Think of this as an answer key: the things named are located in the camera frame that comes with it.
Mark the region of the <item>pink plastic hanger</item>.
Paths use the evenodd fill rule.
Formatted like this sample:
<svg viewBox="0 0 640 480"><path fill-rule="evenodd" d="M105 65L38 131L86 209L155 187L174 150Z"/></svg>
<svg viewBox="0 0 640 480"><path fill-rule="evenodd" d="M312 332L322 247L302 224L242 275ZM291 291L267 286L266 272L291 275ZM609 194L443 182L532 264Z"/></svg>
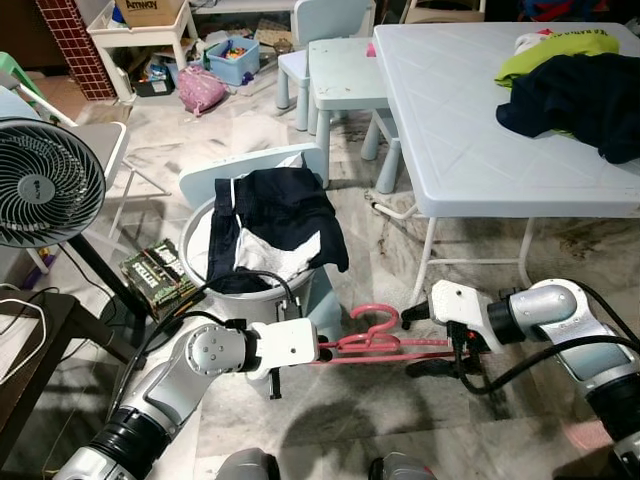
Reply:
<svg viewBox="0 0 640 480"><path fill-rule="evenodd" d="M388 319L370 326L364 333L346 335L338 340L320 340L334 344L334 357L333 361L314 361L314 364L387 364L453 357L448 339L403 338L390 334L394 326L401 324L401 314L392 306L365 303L351 312L353 317L365 314L387 314Z"/></svg>

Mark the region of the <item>navy shorts with white lining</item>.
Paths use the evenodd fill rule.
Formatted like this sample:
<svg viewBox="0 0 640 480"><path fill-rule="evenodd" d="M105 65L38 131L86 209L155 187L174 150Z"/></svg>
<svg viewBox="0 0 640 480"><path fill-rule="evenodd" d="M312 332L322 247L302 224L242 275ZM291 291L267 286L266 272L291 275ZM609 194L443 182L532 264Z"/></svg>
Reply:
<svg viewBox="0 0 640 480"><path fill-rule="evenodd" d="M297 250L312 234L320 234L320 252L311 268L335 265L349 269L346 239L332 202L315 174L305 166L275 166L238 178L215 180L210 230L209 273L212 288L223 293L264 291L266 278L285 282L265 268L236 268L237 253L250 243L237 239L250 232L276 250Z"/></svg>

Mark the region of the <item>grey robot right leg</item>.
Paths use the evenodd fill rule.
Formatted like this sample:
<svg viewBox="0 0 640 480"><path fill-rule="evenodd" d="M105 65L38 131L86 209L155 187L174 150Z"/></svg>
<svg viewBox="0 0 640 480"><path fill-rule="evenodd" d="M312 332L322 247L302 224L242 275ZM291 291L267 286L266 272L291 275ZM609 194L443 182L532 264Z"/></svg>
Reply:
<svg viewBox="0 0 640 480"><path fill-rule="evenodd" d="M390 452L370 463L367 480L438 480L438 477L421 460Z"/></svg>

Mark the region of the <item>white round laundry basket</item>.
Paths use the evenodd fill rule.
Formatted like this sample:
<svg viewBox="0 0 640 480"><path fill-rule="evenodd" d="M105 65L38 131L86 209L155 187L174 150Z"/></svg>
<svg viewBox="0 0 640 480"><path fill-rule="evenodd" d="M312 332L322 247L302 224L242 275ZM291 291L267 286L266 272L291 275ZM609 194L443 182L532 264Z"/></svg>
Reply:
<svg viewBox="0 0 640 480"><path fill-rule="evenodd" d="M210 278L210 230L214 201L209 198L188 221L180 237L180 260L193 282L202 285ZM278 323L308 317L320 333L334 337L340 333L343 308L340 307L325 271L312 269L311 261L320 252L320 234L312 234L297 250L276 250L252 233L239 233L238 241L248 241L250 251L237 253L236 268L265 268L287 280L291 294L279 282L266 278L268 288L250 293L223 293L214 288L206 292L212 310L221 317L238 317L250 323Z"/></svg>

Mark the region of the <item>black Bitters Longjack box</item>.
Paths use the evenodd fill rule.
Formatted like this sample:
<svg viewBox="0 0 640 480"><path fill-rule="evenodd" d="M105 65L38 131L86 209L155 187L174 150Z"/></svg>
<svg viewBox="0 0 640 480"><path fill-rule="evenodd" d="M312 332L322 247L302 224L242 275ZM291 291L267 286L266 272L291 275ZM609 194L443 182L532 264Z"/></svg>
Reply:
<svg viewBox="0 0 640 480"><path fill-rule="evenodd" d="M120 274L132 291L159 317L177 306L197 285L184 268L178 248L170 239L151 244L119 264Z"/></svg>

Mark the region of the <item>large light blue folding table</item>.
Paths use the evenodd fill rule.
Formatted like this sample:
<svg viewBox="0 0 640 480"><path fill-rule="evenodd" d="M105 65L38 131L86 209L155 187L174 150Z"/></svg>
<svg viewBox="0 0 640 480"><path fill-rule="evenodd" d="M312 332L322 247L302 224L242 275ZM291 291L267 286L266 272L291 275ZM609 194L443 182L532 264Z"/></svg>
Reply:
<svg viewBox="0 0 640 480"><path fill-rule="evenodd" d="M509 92L495 83L518 37L539 22L384 24L372 42L399 131L417 210L428 219L411 292L433 264L442 218L632 218L639 169L613 165L561 134L532 140L495 119Z"/></svg>

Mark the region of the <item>dark wooden table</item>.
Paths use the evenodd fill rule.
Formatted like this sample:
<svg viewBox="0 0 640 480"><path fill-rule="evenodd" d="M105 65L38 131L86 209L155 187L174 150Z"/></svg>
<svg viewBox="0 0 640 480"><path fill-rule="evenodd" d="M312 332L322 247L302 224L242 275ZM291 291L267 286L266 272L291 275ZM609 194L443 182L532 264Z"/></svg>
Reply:
<svg viewBox="0 0 640 480"><path fill-rule="evenodd" d="M123 364L136 353L125 335L114 333L72 294L0 289L0 316L5 315L19 323L35 321L35 329L0 335L0 343L20 342L14 361L0 353L0 466L18 444L20 431L72 340L91 340Z"/></svg>

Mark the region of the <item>lime green garment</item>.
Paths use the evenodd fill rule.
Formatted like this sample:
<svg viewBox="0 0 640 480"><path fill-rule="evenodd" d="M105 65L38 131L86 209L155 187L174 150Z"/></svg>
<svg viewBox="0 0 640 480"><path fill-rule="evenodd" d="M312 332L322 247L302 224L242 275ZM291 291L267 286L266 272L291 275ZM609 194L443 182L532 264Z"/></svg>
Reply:
<svg viewBox="0 0 640 480"><path fill-rule="evenodd" d="M539 45L513 55L500 67L494 81L503 87L511 87L515 79L530 73L545 60L558 55L576 55L589 50L598 49L600 35L593 31L571 31L548 33L548 37Z"/></svg>

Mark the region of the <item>white garment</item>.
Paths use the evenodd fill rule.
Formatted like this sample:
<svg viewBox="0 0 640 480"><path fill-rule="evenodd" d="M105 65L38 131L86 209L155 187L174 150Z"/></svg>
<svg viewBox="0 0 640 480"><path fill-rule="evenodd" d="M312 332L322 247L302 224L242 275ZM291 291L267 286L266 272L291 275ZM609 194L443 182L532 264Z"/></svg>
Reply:
<svg viewBox="0 0 640 480"><path fill-rule="evenodd" d="M549 35L543 32L527 33L527 35L521 35L516 38L515 41L515 55L520 55L521 52L525 52L532 47L539 45Z"/></svg>

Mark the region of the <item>blue toy bin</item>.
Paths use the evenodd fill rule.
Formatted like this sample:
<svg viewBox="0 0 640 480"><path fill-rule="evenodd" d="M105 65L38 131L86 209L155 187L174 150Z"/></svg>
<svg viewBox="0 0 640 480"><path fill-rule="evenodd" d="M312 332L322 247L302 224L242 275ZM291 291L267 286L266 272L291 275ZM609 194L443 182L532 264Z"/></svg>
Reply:
<svg viewBox="0 0 640 480"><path fill-rule="evenodd" d="M259 41L239 36L224 38L206 47L204 64L224 84L243 86L256 77L261 67Z"/></svg>

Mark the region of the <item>black standing fan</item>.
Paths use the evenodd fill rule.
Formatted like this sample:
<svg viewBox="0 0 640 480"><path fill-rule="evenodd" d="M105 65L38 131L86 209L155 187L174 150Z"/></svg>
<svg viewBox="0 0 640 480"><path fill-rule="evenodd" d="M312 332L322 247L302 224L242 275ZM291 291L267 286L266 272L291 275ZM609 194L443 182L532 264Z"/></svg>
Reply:
<svg viewBox="0 0 640 480"><path fill-rule="evenodd" d="M84 238L109 188L100 161L76 134L42 120L0 118L0 246L68 243L128 307L129 343L143 351L157 338L157 325L146 325L154 311Z"/></svg>

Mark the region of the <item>white side table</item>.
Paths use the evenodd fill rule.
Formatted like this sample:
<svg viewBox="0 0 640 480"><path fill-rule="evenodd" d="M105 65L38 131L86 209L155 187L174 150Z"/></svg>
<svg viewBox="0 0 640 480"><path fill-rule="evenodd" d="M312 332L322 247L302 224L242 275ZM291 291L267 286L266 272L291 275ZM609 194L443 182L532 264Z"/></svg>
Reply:
<svg viewBox="0 0 640 480"><path fill-rule="evenodd" d="M111 13L115 5L104 6L100 13L92 15L86 31L99 51L102 64L108 70L108 78L115 88L119 102L133 102L134 93L127 73L115 64L111 49L123 47L168 46L172 49L178 70L187 68L193 47L200 44L195 20L188 0L177 0L179 10L174 20L164 26L116 28L110 27Z"/></svg>

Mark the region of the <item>brown cardboard box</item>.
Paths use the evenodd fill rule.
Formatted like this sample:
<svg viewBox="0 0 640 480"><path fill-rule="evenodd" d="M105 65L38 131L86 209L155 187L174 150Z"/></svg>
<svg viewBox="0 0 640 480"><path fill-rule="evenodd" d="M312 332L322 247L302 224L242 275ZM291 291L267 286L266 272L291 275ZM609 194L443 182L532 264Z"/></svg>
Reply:
<svg viewBox="0 0 640 480"><path fill-rule="evenodd" d="M129 28L173 26L187 0L114 0L120 23Z"/></svg>

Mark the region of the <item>red brick pattern pillar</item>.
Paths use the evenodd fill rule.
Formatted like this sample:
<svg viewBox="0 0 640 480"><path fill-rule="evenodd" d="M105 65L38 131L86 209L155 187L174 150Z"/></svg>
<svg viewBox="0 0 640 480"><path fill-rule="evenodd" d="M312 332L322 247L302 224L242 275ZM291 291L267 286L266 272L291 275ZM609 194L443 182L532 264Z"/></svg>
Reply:
<svg viewBox="0 0 640 480"><path fill-rule="evenodd" d="M91 101L116 100L108 69L102 64L100 52L87 32L77 1L35 0L35 4L83 96Z"/></svg>

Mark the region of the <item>pink drawstring bag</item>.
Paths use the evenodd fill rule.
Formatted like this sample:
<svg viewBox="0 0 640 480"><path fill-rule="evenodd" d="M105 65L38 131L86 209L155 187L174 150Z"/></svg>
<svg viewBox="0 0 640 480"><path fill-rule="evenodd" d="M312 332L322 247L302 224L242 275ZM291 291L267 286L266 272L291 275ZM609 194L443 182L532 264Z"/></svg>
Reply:
<svg viewBox="0 0 640 480"><path fill-rule="evenodd" d="M177 74L179 100L189 113L202 116L227 99L227 86L214 73L188 65Z"/></svg>

